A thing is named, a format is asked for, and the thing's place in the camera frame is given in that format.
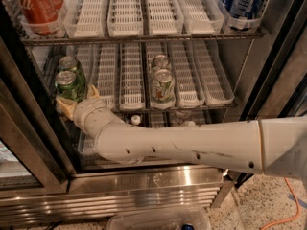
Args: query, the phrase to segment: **floor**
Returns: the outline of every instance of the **floor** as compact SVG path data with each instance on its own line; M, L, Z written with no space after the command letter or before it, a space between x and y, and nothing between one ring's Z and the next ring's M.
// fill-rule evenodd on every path
M307 229L307 196L298 180L289 180L300 203L299 218L275 225L274 230ZM263 225L296 214L295 201L283 178L255 175L239 189L233 188L221 208L208 209L207 214L212 230L260 229ZM65 222L58 226L40 225L19 230L106 230L107 218L82 222Z

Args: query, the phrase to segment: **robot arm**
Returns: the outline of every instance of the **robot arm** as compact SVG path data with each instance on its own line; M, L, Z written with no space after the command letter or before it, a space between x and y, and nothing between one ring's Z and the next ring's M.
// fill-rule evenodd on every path
M144 128L124 123L100 99L76 106L74 122L108 160L159 156L245 173L302 179L307 186L307 117Z

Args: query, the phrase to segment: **orange wire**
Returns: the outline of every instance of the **orange wire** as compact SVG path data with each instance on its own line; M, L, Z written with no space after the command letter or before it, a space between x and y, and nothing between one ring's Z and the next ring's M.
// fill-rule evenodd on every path
M271 222L271 223L269 223L269 224L264 225L264 226L261 228L261 230L268 229L269 227L272 227L272 226L277 225L277 224L282 224L282 223L286 223L286 222L295 220L295 219L297 219L297 218L299 217L299 214L300 214L300 207L299 207L299 203L298 203L297 196L296 196L294 190L292 189L292 187L291 187L291 185L290 185L288 179L287 179L287 178L284 178L284 179L285 179L285 181L286 181L286 183L287 183L287 186L288 186L289 190L291 191L292 195L293 195L294 198L295 198L296 209L297 209L296 215L293 216L293 217L291 217L291 218L284 218L284 219L281 219L281 220L273 221L273 222Z

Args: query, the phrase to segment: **green can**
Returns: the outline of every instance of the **green can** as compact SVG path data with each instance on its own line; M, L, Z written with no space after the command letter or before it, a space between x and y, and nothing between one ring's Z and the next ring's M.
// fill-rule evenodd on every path
M83 92L86 88L86 78L81 63L75 57L63 57L59 60L60 71L70 71L76 74Z
M65 99L80 102L83 99L83 92L76 77L76 74L70 71L59 72L56 76L56 88L59 95Z

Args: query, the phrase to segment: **metal base panel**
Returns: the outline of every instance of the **metal base panel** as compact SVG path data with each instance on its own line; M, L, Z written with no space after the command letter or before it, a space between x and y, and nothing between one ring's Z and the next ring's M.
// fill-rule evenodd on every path
M163 169L82 174L69 192L0 200L0 226L111 217L178 205L219 207L234 182L219 169L185 165Z

